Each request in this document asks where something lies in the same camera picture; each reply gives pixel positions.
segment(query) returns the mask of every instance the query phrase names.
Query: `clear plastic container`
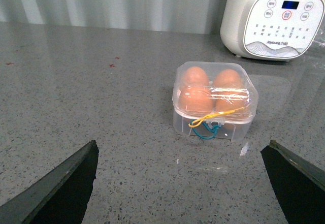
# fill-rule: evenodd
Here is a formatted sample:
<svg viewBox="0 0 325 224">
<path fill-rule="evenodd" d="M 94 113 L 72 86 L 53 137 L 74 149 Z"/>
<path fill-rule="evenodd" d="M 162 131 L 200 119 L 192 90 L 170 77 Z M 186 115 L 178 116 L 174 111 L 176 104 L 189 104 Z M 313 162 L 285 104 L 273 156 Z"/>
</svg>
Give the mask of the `clear plastic container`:
<svg viewBox="0 0 325 224">
<path fill-rule="evenodd" d="M 257 91 L 240 65 L 189 61 L 177 69 L 174 129 L 184 136 L 239 141 L 255 117 L 257 103 Z"/>
</svg>

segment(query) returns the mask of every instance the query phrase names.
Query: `digital display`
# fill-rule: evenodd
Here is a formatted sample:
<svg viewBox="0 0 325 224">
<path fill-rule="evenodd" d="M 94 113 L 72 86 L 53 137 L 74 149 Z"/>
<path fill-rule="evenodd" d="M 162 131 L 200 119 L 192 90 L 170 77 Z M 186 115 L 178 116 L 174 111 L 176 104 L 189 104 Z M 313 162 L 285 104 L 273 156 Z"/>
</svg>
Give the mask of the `digital display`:
<svg viewBox="0 0 325 224">
<path fill-rule="evenodd" d="M 282 4 L 283 9 L 294 9 L 296 10 L 299 5 L 299 2 L 284 1 Z"/>
</svg>

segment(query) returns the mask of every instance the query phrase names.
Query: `corrugated metal wall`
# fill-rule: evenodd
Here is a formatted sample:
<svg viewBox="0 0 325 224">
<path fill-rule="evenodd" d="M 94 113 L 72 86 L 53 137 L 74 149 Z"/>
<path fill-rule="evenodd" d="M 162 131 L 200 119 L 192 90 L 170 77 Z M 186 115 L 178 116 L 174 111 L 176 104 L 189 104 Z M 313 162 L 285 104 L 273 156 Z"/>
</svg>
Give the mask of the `corrugated metal wall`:
<svg viewBox="0 0 325 224">
<path fill-rule="evenodd" d="M 0 0 L 0 21 L 218 34 L 226 0 Z"/>
</svg>

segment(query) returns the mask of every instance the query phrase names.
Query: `elastic band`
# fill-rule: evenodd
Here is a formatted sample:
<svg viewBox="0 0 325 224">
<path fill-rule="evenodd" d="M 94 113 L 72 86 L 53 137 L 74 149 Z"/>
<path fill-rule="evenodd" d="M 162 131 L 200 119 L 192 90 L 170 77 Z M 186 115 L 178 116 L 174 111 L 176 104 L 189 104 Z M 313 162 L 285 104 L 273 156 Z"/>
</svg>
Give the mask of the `elastic band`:
<svg viewBox="0 0 325 224">
<path fill-rule="evenodd" d="M 191 123 L 188 124 L 189 127 L 191 128 L 194 128 L 194 127 L 197 127 L 199 126 L 203 121 L 205 121 L 206 119 L 210 119 L 210 118 L 214 118 L 214 117 L 217 117 L 217 116 L 223 116 L 223 115 L 229 115 L 229 114 L 233 114 L 234 112 L 238 111 L 238 110 L 241 110 L 241 109 L 244 109 L 245 107 L 241 107 L 241 108 L 238 108 L 238 109 L 235 109 L 235 110 L 230 110 L 230 111 L 220 111 L 218 113 L 214 113 L 214 114 L 209 114 L 209 115 L 206 115 L 204 117 L 201 117 L 199 119 L 196 119 L 196 120 L 193 120 Z"/>
<path fill-rule="evenodd" d="M 217 133 L 218 133 L 218 129 L 221 128 L 221 126 L 219 126 L 219 125 L 215 125 L 215 126 L 213 126 L 213 128 L 209 128 L 209 126 L 208 126 L 205 122 L 202 122 L 202 124 L 203 124 L 203 126 L 205 126 L 205 128 L 206 128 L 209 132 L 212 133 L 212 135 L 209 136 L 209 137 L 202 136 L 202 135 L 200 135 L 200 134 L 197 132 L 197 130 L 195 129 L 195 127 L 193 127 L 193 132 L 194 132 L 197 136 L 199 136 L 201 139 L 213 139 L 213 138 L 217 135 Z"/>
</svg>

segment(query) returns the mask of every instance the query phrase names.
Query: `yellow string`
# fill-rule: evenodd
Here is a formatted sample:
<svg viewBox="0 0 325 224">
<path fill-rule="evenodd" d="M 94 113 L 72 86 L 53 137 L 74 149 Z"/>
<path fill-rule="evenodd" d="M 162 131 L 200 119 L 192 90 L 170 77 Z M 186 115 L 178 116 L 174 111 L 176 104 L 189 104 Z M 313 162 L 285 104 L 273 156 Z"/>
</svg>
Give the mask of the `yellow string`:
<svg viewBox="0 0 325 224">
<path fill-rule="evenodd" d="M 234 109 L 234 110 L 230 110 L 230 111 L 220 111 L 218 113 L 214 113 L 214 114 L 209 114 L 209 115 L 206 115 L 204 117 L 201 117 L 199 119 L 196 119 L 192 122 L 192 125 L 189 123 L 188 126 L 193 128 L 193 127 L 197 127 L 199 125 L 201 125 L 201 123 L 206 120 L 206 119 L 210 119 L 210 118 L 213 118 L 213 117 L 217 117 L 217 116 L 223 116 L 223 115 L 229 115 L 229 114 L 233 114 L 234 112 L 238 111 L 238 110 L 241 110 L 241 109 L 244 109 L 245 107 L 241 107 L 241 108 L 238 108 L 238 109 Z"/>
</svg>

